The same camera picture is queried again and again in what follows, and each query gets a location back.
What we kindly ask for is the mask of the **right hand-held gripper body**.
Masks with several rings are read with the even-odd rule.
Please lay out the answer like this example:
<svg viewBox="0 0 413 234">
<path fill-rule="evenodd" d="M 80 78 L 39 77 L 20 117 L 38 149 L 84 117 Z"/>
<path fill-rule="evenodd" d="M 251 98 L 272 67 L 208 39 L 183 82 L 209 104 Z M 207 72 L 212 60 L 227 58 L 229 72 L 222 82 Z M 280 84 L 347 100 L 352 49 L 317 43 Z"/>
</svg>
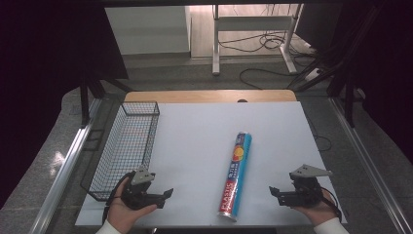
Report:
<svg viewBox="0 0 413 234">
<path fill-rule="evenodd" d="M 332 176 L 332 171 L 303 164 L 289 175 L 295 190 L 283 192 L 282 197 L 291 199 L 291 207 L 312 208 L 323 197 L 318 177 Z"/>
</svg>

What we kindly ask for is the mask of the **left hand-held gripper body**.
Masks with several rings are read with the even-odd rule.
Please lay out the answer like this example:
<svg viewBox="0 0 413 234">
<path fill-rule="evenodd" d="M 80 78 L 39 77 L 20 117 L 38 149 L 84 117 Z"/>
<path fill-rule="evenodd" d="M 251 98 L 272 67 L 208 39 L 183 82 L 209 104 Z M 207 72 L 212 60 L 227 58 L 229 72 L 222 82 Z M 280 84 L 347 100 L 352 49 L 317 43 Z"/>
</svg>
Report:
<svg viewBox="0 0 413 234">
<path fill-rule="evenodd" d="M 155 175 L 148 172 L 143 166 L 139 166 L 129 174 L 128 181 L 123 189 L 121 199 L 132 210 L 140 210 L 150 205 L 156 205 L 165 198 L 161 194 L 148 194 Z"/>
</svg>

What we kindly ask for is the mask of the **person's left hand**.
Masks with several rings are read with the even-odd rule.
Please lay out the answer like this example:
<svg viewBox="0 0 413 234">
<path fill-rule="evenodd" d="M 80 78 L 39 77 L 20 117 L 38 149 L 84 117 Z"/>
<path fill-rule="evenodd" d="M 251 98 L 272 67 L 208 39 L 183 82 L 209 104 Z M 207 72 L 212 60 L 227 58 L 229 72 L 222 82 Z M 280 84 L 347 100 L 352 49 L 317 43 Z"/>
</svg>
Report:
<svg viewBox="0 0 413 234">
<path fill-rule="evenodd" d="M 127 181 L 125 178 L 116 190 L 115 198 L 107 215 L 108 222 L 121 234 L 127 234 L 138 219 L 157 210 L 156 205 L 150 205 L 137 211 L 127 207 L 120 198 Z"/>
</svg>

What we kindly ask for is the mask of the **person's right hand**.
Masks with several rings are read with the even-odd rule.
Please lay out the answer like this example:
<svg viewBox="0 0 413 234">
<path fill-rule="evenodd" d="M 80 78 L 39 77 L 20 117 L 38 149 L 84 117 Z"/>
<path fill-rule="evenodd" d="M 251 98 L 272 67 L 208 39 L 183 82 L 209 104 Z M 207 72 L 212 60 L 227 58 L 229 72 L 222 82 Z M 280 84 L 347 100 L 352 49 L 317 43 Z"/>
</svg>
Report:
<svg viewBox="0 0 413 234">
<path fill-rule="evenodd" d="M 303 214 L 314 226 L 318 226 L 337 216 L 334 209 L 324 202 L 320 202 L 312 208 L 293 207 L 293 210 Z"/>
</svg>

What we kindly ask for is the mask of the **blue red tube package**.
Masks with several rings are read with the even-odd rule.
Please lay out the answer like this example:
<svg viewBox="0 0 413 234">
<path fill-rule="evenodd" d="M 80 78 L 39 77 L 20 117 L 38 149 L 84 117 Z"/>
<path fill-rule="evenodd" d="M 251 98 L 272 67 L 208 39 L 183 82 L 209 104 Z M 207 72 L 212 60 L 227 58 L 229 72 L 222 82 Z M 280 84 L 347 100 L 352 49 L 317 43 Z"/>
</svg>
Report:
<svg viewBox="0 0 413 234">
<path fill-rule="evenodd" d="M 237 221 L 238 217 L 251 142 L 252 136 L 250 133 L 239 132 L 237 134 L 218 207 L 218 214 L 232 221 Z"/>
</svg>

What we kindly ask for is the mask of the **person's left white sleeve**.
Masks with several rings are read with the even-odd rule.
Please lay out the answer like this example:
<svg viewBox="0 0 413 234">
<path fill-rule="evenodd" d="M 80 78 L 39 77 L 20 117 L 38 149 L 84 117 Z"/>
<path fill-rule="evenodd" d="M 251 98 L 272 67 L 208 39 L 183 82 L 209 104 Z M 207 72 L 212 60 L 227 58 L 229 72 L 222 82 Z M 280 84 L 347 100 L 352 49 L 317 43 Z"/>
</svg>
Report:
<svg viewBox="0 0 413 234">
<path fill-rule="evenodd" d="M 102 226 L 95 232 L 95 234 L 122 234 L 108 220 L 105 220 Z"/>
</svg>

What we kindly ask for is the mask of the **person's white sleeve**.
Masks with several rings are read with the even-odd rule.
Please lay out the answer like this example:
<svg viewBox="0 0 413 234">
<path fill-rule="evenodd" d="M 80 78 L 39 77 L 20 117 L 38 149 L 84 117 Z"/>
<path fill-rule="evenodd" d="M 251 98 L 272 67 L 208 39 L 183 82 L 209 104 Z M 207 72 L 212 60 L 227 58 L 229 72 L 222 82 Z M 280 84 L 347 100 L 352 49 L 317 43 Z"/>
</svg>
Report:
<svg viewBox="0 0 413 234">
<path fill-rule="evenodd" d="M 108 220 L 105 220 L 102 226 L 95 232 L 95 234 L 122 234 Z"/>
<path fill-rule="evenodd" d="M 350 234 L 338 217 L 332 218 L 314 227 L 317 234 Z"/>
</svg>

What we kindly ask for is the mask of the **person's right white sleeve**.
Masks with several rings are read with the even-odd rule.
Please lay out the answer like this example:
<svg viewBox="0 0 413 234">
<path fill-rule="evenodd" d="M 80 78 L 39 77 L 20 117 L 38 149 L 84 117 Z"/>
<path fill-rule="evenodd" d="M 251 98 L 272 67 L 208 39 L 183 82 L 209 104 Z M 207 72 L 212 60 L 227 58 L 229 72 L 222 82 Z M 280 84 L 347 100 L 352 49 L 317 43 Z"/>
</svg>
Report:
<svg viewBox="0 0 413 234">
<path fill-rule="evenodd" d="M 350 234 L 338 217 L 332 218 L 314 227 L 317 234 Z"/>
</svg>

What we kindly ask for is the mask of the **white table mat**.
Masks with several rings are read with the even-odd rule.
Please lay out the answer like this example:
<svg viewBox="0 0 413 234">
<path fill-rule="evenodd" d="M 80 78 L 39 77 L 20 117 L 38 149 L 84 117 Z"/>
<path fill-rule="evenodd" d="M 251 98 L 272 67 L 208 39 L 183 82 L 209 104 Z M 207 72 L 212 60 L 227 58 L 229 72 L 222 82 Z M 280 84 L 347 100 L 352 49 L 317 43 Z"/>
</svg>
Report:
<svg viewBox="0 0 413 234">
<path fill-rule="evenodd" d="M 248 228 L 306 225 L 270 189 L 290 191 L 290 173 L 323 161 L 298 101 L 162 103 L 149 169 L 149 190 L 172 195 L 139 227 Z M 238 218 L 218 213 L 238 133 L 252 136 Z"/>
</svg>

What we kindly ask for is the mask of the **black metal stand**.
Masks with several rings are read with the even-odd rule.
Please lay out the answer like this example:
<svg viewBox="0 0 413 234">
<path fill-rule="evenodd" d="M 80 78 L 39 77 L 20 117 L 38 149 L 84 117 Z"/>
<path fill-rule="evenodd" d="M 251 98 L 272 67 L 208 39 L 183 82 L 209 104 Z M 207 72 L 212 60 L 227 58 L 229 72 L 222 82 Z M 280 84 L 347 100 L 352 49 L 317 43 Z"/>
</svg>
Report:
<svg viewBox="0 0 413 234">
<path fill-rule="evenodd" d="M 106 91 L 99 79 L 95 79 L 88 75 L 82 75 L 80 77 L 82 129 L 85 129 L 91 120 L 91 114 L 89 110 L 89 92 L 92 92 L 92 95 L 95 98 L 103 98 L 106 94 Z"/>
<path fill-rule="evenodd" d="M 358 19 L 335 46 L 328 49 L 324 54 L 312 61 L 310 65 L 305 68 L 287 87 L 293 92 L 300 93 L 314 87 L 314 85 L 320 83 L 321 81 L 330 78 L 331 81 L 326 89 L 326 93 L 329 97 L 337 98 L 342 91 L 345 91 L 344 117 L 350 126 L 353 127 L 355 85 L 350 68 L 354 64 L 357 50 L 370 26 L 371 22 L 369 19 Z M 298 81 L 307 76 L 311 69 L 316 68 L 319 65 L 322 68 L 321 74 L 304 84 L 298 84 Z"/>
</svg>

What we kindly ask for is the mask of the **white power strip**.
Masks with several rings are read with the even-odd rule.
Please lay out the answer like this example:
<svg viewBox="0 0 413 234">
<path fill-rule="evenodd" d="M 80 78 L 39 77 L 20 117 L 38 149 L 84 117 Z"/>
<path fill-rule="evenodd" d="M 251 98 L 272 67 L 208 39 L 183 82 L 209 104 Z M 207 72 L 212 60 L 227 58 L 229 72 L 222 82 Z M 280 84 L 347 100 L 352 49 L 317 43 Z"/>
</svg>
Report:
<svg viewBox="0 0 413 234">
<path fill-rule="evenodd" d="M 312 81 L 313 79 L 315 79 L 316 77 L 318 77 L 319 75 L 322 74 L 322 70 L 320 68 L 315 68 L 313 71 L 311 71 L 306 77 L 305 80 L 307 82 Z"/>
</svg>

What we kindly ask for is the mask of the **black curtain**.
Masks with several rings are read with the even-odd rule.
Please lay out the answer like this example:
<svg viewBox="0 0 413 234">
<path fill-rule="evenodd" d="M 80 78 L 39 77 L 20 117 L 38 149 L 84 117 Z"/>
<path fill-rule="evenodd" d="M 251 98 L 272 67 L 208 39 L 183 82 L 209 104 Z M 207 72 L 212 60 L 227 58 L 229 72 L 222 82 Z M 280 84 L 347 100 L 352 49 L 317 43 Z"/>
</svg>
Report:
<svg viewBox="0 0 413 234">
<path fill-rule="evenodd" d="M 363 108 L 413 160 L 413 0 L 308 0 L 304 27 L 335 46 L 357 20 L 371 26 L 350 68 L 354 89 L 364 91 Z"/>
<path fill-rule="evenodd" d="M 0 209 L 83 80 L 126 79 L 118 44 L 94 0 L 0 0 Z"/>
</svg>

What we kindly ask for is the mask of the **white cabinet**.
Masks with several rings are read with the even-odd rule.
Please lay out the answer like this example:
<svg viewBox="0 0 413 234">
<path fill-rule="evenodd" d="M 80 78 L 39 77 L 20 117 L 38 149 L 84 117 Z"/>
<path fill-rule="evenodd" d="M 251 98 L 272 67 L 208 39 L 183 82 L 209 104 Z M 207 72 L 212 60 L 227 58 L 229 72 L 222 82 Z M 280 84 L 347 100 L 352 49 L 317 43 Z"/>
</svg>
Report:
<svg viewBox="0 0 413 234">
<path fill-rule="evenodd" d="M 122 55 L 190 52 L 186 6 L 106 8 L 105 13 Z"/>
</svg>

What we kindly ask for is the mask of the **aluminium rail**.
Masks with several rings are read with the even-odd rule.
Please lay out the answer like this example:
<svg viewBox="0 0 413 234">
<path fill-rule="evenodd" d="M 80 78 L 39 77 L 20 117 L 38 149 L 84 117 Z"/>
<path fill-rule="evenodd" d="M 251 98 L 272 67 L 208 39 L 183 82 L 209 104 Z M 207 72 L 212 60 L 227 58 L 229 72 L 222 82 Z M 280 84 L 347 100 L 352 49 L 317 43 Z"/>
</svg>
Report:
<svg viewBox="0 0 413 234">
<path fill-rule="evenodd" d="M 330 97 L 331 103 L 336 116 L 339 119 L 344 132 L 350 140 L 359 161 L 361 162 L 366 174 L 368 175 L 373 187 L 375 188 L 386 212 L 388 213 L 398 234 L 413 234 L 413 226 L 406 219 L 406 215 L 402 210 L 401 205 L 396 200 L 395 195 L 385 183 L 380 175 L 376 165 L 374 164 L 369 152 L 364 143 L 359 137 L 355 127 L 352 127 L 345 118 L 344 107 L 337 97 Z"/>
<path fill-rule="evenodd" d="M 56 174 L 56 178 L 42 204 L 28 234 L 45 234 L 55 214 L 57 205 L 63 196 L 64 189 L 91 131 L 95 115 L 101 105 L 100 99 L 94 99 L 89 107 L 90 120 L 84 128 L 80 128 L 74 137 L 69 150 Z"/>
</svg>

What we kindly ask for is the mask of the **white desk frame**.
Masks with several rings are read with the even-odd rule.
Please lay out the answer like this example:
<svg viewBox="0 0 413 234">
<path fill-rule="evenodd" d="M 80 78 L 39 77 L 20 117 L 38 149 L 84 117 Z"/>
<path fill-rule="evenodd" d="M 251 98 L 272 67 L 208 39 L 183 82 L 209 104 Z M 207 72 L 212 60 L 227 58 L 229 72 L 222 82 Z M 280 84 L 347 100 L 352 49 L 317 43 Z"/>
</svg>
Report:
<svg viewBox="0 0 413 234">
<path fill-rule="evenodd" d="M 297 69 L 292 61 L 289 46 L 296 23 L 299 19 L 302 5 L 298 4 L 292 16 L 261 16 L 261 17 L 221 17 L 219 6 L 213 5 L 213 52 L 212 74 L 220 74 L 220 55 L 218 36 L 221 31 L 285 31 L 286 36 L 281 44 L 280 52 L 290 74 L 296 74 Z"/>
</svg>

